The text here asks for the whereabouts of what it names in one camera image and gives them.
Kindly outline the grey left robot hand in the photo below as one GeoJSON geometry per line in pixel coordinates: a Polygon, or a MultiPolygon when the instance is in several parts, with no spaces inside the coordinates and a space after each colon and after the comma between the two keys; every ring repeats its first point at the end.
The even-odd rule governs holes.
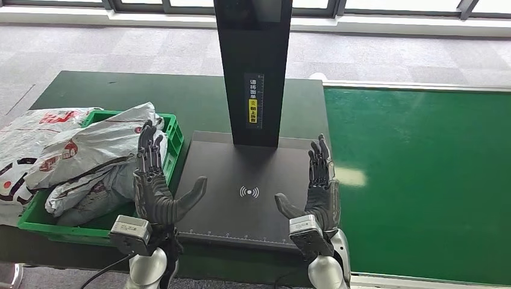
{"type": "Polygon", "coordinates": [[[160,143],[154,138],[157,127],[151,120],[142,126],[137,148],[137,168],[133,172],[134,201],[140,218],[159,225],[173,225],[204,197],[207,177],[200,176],[193,188],[175,199],[166,183],[161,162],[160,143]]]}

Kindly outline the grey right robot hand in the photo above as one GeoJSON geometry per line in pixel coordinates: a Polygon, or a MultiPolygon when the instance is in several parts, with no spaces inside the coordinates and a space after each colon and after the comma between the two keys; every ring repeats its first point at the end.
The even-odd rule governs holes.
{"type": "Polygon", "coordinates": [[[335,177],[334,163],[324,135],[319,134],[310,145],[305,207],[300,209],[292,205],[283,193],[275,195],[275,202],[279,212],[289,220],[311,214],[322,232],[330,234],[338,229],[340,222],[340,182],[335,177]]]}

